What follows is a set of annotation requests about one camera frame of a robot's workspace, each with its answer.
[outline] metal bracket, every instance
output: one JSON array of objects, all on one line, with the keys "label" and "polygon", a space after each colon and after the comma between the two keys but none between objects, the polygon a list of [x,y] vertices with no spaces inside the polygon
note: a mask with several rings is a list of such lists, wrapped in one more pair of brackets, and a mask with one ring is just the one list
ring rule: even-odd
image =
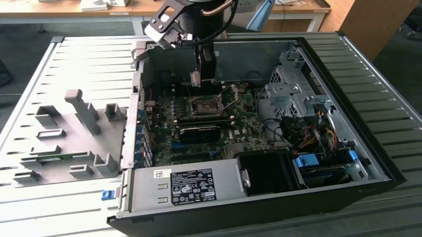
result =
[{"label": "metal bracket", "polygon": [[[179,17],[179,15],[184,12],[186,7],[192,5],[194,2],[188,2],[184,0],[167,0],[163,4],[163,6],[160,7],[160,9],[158,10],[158,12],[155,13],[155,15],[151,17],[150,20],[150,26],[159,32],[159,33],[164,33],[171,24],[174,23],[175,19]],[[174,12],[171,14],[171,16],[167,15],[166,17],[166,21],[162,20],[162,16],[166,15],[166,10],[168,8],[174,9]]]}]

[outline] white sticker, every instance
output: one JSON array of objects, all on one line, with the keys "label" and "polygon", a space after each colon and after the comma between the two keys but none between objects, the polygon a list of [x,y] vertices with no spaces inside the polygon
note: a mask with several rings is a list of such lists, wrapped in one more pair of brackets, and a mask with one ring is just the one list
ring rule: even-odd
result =
[{"label": "white sticker", "polygon": [[111,12],[111,15],[128,15],[128,12]]},{"label": "white sticker", "polygon": [[158,169],[154,171],[154,178],[168,178],[171,174],[171,169]]}]

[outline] cable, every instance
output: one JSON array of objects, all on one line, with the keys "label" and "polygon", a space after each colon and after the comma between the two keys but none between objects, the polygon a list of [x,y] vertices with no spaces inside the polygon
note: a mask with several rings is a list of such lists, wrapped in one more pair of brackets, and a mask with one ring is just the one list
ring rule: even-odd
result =
[{"label": "cable", "polygon": [[186,47],[198,46],[200,44],[207,43],[210,40],[212,40],[215,37],[218,37],[219,34],[222,34],[224,32],[224,30],[227,29],[227,27],[230,26],[230,24],[232,22],[232,19],[235,18],[235,13],[238,10],[238,3],[239,3],[239,0],[234,0],[228,21],[226,22],[226,25],[212,35],[210,35],[207,38],[204,38],[199,41],[191,41],[191,42],[180,41],[179,45],[186,46]]},{"label": "cable", "polygon": [[21,94],[0,94],[0,96],[8,96],[8,95],[21,95]]},{"label": "cable", "polygon": [[291,4],[290,5],[286,5],[285,3],[282,3],[281,0],[277,0],[282,5],[282,8],[283,8],[283,19],[282,19],[282,27],[281,27],[281,32],[283,32],[283,25],[285,25],[285,19],[286,19],[286,11],[285,11],[285,6],[293,6]]}]

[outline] warning label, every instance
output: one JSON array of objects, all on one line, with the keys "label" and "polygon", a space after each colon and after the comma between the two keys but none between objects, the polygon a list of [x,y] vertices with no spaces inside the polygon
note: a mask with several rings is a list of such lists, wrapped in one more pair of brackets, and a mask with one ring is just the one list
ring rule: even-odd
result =
[{"label": "warning label", "polygon": [[184,205],[216,200],[211,169],[171,173],[171,203]]}]

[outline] desk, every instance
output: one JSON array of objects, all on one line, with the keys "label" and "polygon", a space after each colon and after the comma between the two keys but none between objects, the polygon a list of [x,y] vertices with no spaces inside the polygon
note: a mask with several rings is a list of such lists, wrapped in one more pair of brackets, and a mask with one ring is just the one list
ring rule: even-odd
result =
[{"label": "desk", "polygon": [[[275,6],[270,20],[310,19],[309,32],[318,31],[330,8],[322,8],[315,0],[302,0],[297,6]],[[126,7],[110,6],[108,10],[82,12],[80,0],[38,2],[38,0],[1,0],[0,24],[132,22],[135,35],[144,35],[142,22],[148,21],[163,0],[131,0]]]},{"label": "desk", "polygon": [[321,31],[342,31],[374,60],[419,0],[326,0],[331,13]]}]

